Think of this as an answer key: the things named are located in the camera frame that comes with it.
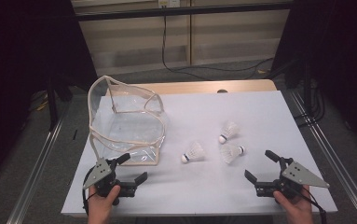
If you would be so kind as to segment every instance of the shuttlecock cork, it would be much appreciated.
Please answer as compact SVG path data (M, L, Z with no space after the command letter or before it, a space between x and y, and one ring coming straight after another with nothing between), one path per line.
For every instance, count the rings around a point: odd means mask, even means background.
M192 161L194 159L200 159L205 156L205 150L202 148L199 142L194 142L191 146L190 149L184 153L181 157L181 161L183 163L187 163L189 161Z
M245 151L245 147L233 146L229 144L222 145L220 148L222 159L228 164L233 162L239 155L244 154Z
M235 122L228 121L222 129L221 135L219 135L219 143L224 144L227 139L237 134L239 131L239 125L237 125Z

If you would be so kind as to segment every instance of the person's right hand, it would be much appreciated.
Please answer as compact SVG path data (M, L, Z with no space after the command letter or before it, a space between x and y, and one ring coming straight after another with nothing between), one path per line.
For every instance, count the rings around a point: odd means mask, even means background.
M303 186L301 193L309 198L309 186ZM296 196L292 201L288 200L279 191L273 192L274 198L286 211L289 224L313 224L311 203Z

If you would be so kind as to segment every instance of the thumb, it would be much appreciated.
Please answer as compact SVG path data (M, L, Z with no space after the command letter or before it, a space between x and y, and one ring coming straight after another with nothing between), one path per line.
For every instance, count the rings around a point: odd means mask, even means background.
M117 197L117 195L120 192L120 186L119 185L115 185L111 191L109 191L108 196L106 196L106 199L109 203L112 204L112 202L114 201L114 199Z
M291 202L289 202L289 200L287 198L285 198L285 196L283 196L283 194L277 190L275 190L273 192L274 198L277 200L277 202L279 202L279 204L287 211L290 211L292 209L294 209L295 207L291 204Z

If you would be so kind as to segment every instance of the white tabletop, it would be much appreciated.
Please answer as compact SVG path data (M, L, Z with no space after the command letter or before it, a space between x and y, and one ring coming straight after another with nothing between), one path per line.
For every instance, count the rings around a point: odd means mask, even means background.
M117 167L120 181L132 181L147 171L148 179L134 198L120 198L114 216L225 216L271 215L283 212L272 198L256 196L245 169L258 181L279 177L280 165L265 156L267 149L293 158L321 176L309 149L279 91L161 95L169 117L166 139L157 166ZM239 124L240 133L229 144L247 148L231 164L222 161L218 136L226 121ZM194 141L207 150L203 161L181 163ZM96 162L85 145L62 213L85 217L81 190L85 174ZM310 188L327 212L337 211L328 189Z

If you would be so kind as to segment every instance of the wall outlet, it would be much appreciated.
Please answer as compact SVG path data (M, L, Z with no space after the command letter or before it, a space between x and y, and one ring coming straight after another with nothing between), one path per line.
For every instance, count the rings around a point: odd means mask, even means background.
M181 1L180 0L170 0L169 7L180 7Z
M158 0L158 7L169 7L169 0Z

